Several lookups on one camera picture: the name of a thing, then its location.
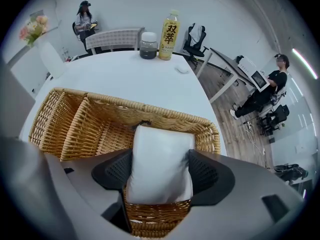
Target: bottle label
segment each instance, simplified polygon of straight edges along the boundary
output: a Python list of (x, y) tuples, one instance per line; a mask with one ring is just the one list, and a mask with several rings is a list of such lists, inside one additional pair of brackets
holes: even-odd
[(165, 19), (163, 23), (161, 42), (159, 47), (159, 57), (160, 59), (171, 58), (172, 52), (174, 51), (174, 47), (176, 44), (176, 39), (178, 36), (178, 31), (180, 27), (180, 22)]

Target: bottle cap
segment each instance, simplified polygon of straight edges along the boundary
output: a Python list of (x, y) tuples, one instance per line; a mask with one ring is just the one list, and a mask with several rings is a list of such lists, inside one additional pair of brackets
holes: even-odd
[(178, 16), (179, 11), (178, 10), (171, 10), (170, 14)]
[(153, 32), (143, 32), (141, 35), (141, 40), (145, 42), (156, 42), (157, 34)]

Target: wooden floor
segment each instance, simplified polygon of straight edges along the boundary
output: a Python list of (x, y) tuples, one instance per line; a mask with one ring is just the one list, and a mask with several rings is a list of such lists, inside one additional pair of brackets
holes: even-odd
[[(202, 63), (199, 62), (195, 72), (200, 69), (201, 65)], [(199, 78), (209, 99), (221, 89), (228, 77), (227, 73), (223, 73), (221, 77), (222, 72), (223, 71), (218, 68), (207, 65)], [(239, 86), (234, 83), (227, 91), (216, 99), (211, 106), (221, 129), (227, 156), (251, 162), (262, 167), (272, 168), (272, 153), (269, 139), (260, 135), (261, 129), (257, 126), (256, 120), (252, 120), (251, 123), (253, 124), (253, 127), (250, 135), (252, 136), (252, 139), (254, 139), (254, 143), (257, 146), (256, 148), (250, 141), (248, 133), (245, 131), (242, 124), (245, 120), (252, 119), (257, 115), (252, 113), (246, 116), (245, 119), (242, 117), (235, 120), (229, 112), (234, 103), (242, 105), (249, 94), (244, 83), (239, 81)]]

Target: black pants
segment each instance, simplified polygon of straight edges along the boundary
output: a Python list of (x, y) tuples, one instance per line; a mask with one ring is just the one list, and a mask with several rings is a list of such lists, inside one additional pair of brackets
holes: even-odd
[(259, 92), (256, 90), (250, 98), (246, 100), (243, 106), (238, 107), (235, 112), (237, 118), (245, 116), (253, 111), (259, 111), (264, 105), (270, 101), (269, 92)]
[[(82, 42), (83, 45), (84, 45), (84, 49), (86, 50), (86, 52), (87, 52), (89, 55), (92, 55), (92, 51), (91, 51), (91, 49), (87, 50), (86, 38), (92, 36), (92, 35), (95, 34), (95, 33), (96, 33), (96, 32), (95, 32), (93, 29), (91, 29), (91, 30), (86, 30), (86, 31), (81, 31), (81, 32), (80, 32), (80, 40), (81, 40), (81, 42)], [(101, 47), (96, 47), (96, 48), (94, 48), (94, 50), (95, 50), (95, 53), (96, 53), (96, 54), (101, 54), (101, 53), (102, 53)]]

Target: white shoe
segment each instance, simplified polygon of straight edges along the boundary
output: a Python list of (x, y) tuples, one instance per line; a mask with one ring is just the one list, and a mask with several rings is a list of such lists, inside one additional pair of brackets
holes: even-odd
[(235, 120), (238, 120), (238, 119), (239, 119), (238, 117), (236, 117), (236, 114), (235, 114), (235, 111), (234, 111), (234, 110), (230, 109), (230, 114), (231, 114), (231, 116), (234, 117)]

